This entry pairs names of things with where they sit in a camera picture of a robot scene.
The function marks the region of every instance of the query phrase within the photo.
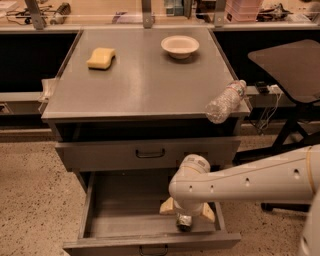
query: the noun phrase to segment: speckled floor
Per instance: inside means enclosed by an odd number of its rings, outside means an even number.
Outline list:
[[[275,135],[244,129],[240,149],[272,144]],[[85,193],[68,173],[47,130],[0,130],[0,255],[67,255],[63,242],[78,235]],[[305,214],[256,203],[222,203],[229,232],[242,240],[229,250],[199,250],[177,256],[295,255]]]

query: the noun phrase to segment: yellow sponge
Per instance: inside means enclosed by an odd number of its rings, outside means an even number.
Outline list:
[[[91,58],[87,60],[88,68],[107,69],[115,55],[116,51],[113,48],[96,48],[93,50]]]

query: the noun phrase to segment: plastic water bottle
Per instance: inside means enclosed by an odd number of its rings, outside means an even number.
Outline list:
[[[245,96],[247,84],[244,80],[235,80],[206,106],[207,118],[215,123],[223,123],[230,113],[235,110]]]

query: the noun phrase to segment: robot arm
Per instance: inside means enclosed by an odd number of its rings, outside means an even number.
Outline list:
[[[177,213],[197,216],[203,203],[226,200],[310,203],[320,183],[320,145],[210,173],[201,156],[187,156],[169,192]]]

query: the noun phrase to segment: gray countertop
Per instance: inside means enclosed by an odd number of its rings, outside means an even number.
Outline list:
[[[175,60],[162,39],[187,35],[200,48]],[[115,48],[107,70],[88,69],[98,47]],[[43,119],[204,117],[205,105],[233,80],[207,28],[85,30],[58,81]],[[233,115],[249,113],[245,102]]]

